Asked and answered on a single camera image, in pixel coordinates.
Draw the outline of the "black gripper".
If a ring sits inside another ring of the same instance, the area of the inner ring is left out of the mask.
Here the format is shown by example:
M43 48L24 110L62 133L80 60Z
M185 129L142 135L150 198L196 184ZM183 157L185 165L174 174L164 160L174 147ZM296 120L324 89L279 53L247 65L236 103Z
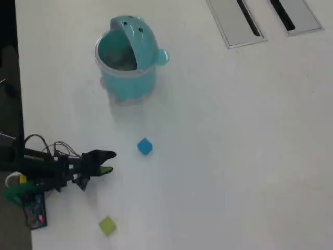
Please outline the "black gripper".
M113 171L113 167L102 166L104 162L116 157L114 151L99 149L84 153L79 158L71 158L68 155L59 155L57 163L57 182L87 183L91 177L101 177Z

